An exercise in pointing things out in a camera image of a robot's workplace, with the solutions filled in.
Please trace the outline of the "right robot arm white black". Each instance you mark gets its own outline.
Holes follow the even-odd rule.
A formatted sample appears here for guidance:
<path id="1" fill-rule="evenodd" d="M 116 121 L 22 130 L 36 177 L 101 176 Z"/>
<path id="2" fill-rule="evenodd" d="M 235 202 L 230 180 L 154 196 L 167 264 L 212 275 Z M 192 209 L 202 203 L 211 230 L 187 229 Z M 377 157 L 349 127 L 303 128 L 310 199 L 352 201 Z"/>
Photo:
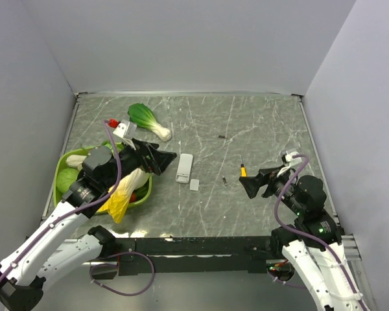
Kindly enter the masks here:
<path id="1" fill-rule="evenodd" d="M 264 198 L 276 196 L 295 215 L 294 224 L 281 224 L 271 233 L 270 251 L 285 258 L 302 279 L 318 310 L 367 310 L 346 258 L 342 235 L 324 208 L 327 194 L 321 179 L 299 176 L 280 166 L 242 172 L 239 181 L 249 198 L 261 187 Z"/>

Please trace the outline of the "white battery cover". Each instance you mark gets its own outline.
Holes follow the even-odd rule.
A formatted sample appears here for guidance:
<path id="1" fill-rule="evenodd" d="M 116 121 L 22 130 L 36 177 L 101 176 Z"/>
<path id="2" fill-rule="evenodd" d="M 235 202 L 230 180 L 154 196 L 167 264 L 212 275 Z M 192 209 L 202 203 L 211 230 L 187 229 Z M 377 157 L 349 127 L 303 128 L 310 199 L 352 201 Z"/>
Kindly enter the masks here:
<path id="1" fill-rule="evenodd" d="M 200 180 L 199 179 L 191 179 L 189 184 L 189 189 L 191 191 L 199 191 L 200 188 Z"/>

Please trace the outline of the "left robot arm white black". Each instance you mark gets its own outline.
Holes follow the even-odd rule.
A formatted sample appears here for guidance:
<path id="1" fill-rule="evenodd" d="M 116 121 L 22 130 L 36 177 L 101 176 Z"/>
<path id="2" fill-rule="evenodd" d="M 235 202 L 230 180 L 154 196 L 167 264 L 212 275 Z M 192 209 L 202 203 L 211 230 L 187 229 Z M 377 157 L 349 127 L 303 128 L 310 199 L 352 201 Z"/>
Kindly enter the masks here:
<path id="1" fill-rule="evenodd" d="M 159 176 L 177 157 L 159 150 L 156 143 L 132 142 L 121 151 L 107 146 L 91 149 L 77 180 L 48 219 L 0 262 L 0 302 L 8 310 L 32 310 L 44 291 L 77 266 L 113 257 L 115 237 L 100 225 L 74 244 L 63 243 L 94 216 L 121 179 L 138 170 Z"/>

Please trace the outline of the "red tomato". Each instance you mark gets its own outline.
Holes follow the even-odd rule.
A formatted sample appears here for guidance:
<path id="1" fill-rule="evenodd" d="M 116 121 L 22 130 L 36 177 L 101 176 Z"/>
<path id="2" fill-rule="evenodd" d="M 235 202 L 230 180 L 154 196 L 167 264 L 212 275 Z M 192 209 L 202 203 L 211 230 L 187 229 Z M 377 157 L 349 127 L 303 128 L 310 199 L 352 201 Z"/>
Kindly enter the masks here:
<path id="1" fill-rule="evenodd" d="M 132 196 L 131 196 L 131 198 L 130 198 L 130 201 L 131 201 L 131 202 L 134 202 L 134 201 L 136 201 L 136 200 L 137 200 L 137 196 L 136 196 L 135 193 L 133 193 Z"/>

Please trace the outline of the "round green cabbage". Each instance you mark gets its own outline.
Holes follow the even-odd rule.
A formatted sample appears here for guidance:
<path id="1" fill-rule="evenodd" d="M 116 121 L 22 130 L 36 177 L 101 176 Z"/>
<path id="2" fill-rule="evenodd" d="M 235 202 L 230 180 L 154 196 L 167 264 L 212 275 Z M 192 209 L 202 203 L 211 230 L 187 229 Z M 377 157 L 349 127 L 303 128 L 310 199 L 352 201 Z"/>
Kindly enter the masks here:
<path id="1" fill-rule="evenodd" d="M 79 171 L 75 168 L 65 168 L 56 177 L 56 188 L 61 194 L 66 193 L 70 186 L 77 180 Z"/>

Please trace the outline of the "green plastic basket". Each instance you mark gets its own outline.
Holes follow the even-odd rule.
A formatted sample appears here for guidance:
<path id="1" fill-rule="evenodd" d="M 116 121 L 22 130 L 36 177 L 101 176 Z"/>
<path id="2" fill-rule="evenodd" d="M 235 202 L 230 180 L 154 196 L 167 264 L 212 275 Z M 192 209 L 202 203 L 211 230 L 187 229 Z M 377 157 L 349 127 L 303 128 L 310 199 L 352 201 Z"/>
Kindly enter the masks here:
<path id="1" fill-rule="evenodd" d="M 68 156 L 74 155 L 74 154 L 87 156 L 89 151 L 93 148 L 95 148 L 95 146 L 90 146 L 87 148 L 72 150 L 72 151 L 64 154 L 59 159 L 59 162 L 58 162 L 57 167 L 56 167 L 56 172 L 54 175 L 54 185 L 53 185 L 53 206 L 54 207 L 56 207 L 56 205 L 60 202 L 60 200 L 62 199 L 62 196 L 63 196 L 63 194 L 61 194 L 60 191 L 56 188 L 56 177 L 61 170 L 65 169 L 65 168 L 69 168 L 65 163 L 66 158 Z M 147 182 L 142 187 L 133 191 L 133 193 L 135 193 L 137 196 L 137 200 L 134 202 L 129 201 L 129 205 L 128 205 L 127 209 L 130 209 L 132 207 L 136 207 L 138 205 L 143 204 L 145 201 L 147 201 L 148 197 L 150 196 L 151 190 L 152 190 L 152 177 L 149 176 Z M 107 212 L 99 212 L 99 210 L 96 212 L 96 214 L 104 214 L 104 213 L 107 213 Z"/>

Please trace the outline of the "yellow handled screwdriver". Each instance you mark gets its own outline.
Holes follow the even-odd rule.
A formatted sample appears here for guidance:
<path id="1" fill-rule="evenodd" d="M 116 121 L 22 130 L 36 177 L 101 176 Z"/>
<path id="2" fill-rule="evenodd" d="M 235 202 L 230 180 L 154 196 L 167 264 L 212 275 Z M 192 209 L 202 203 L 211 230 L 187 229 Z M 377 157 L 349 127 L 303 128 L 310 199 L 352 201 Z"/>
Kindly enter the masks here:
<path id="1" fill-rule="evenodd" d="M 244 166 L 242 156 L 240 156 L 240 159 L 241 159 L 241 177 L 246 177 L 247 171 L 246 171 L 246 167 Z"/>

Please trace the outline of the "green bok choy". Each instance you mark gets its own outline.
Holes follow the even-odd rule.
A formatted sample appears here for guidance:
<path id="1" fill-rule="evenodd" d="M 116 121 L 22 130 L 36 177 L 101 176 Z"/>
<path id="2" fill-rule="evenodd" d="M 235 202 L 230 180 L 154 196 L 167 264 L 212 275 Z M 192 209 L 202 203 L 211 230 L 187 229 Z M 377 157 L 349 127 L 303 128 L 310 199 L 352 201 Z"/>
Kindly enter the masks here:
<path id="1" fill-rule="evenodd" d="M 132 123 L 156 134 L 163 142 L 172 138 L 172 132 L 156 120 L 153 111 L 148 106 L 142 103 L 132 104 L 127 114 Z"/>

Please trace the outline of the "white remote control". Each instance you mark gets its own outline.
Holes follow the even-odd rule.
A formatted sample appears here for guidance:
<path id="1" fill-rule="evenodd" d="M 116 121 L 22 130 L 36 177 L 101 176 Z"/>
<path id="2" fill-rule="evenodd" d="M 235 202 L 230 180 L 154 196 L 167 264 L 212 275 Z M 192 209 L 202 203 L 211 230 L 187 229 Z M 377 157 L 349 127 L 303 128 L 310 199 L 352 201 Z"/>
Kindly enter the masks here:
<path id="1" fill-rule="evenodd" d="M 188 184 L 191 177 L 191 169 L 193 165 L 192 154 L 181 154 L 179 158 L 178 168 L 176 171 L 176 182 Z"/>

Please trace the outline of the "white radish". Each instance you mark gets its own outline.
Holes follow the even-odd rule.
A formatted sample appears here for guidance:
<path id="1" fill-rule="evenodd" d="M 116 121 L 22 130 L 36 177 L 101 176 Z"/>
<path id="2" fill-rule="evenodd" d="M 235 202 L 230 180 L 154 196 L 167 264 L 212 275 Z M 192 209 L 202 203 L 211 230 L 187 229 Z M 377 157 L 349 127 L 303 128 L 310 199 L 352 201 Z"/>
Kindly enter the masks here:
<path id="1" fill-rule="evenodd" d="M 69 155 L 66 158 L 65 163 L 69 168 L 75 168 L 77 170 L 81 170 L 85 158 L 86 157 L 84 155 L 76 155 L 76 154 Z"/>

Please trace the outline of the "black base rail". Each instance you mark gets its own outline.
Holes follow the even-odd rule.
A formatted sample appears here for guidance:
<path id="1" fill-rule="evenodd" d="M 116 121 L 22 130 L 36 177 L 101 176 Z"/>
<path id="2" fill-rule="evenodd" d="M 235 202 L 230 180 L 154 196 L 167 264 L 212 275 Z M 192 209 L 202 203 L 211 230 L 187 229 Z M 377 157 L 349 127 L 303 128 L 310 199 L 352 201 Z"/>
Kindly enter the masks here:
<path id="1" fill-rule="evenodd" d="M 266 273 L 288 266 L 269 236 L 118 238 L 109 254 L 88 262 L 92 276 L 109 280 L 141 273 L 246 271 Z"/>

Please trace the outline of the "napa cabbage yellow white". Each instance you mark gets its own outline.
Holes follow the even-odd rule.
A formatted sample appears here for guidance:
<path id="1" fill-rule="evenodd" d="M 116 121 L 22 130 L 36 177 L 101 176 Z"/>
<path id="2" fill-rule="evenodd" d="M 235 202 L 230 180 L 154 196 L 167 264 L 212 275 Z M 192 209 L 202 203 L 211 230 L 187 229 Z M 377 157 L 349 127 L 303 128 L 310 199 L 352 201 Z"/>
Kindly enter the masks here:
<path id="1" fill-rule="evenodd" d="M 128 208 L 133 191 L 142 187 L 147 180 L 148 173 L 140 168 L 135 169 L 119 182 L 117 189 L 99 209 L 99 212 L 107 212 L 116 224 L 120 224 Z"/>

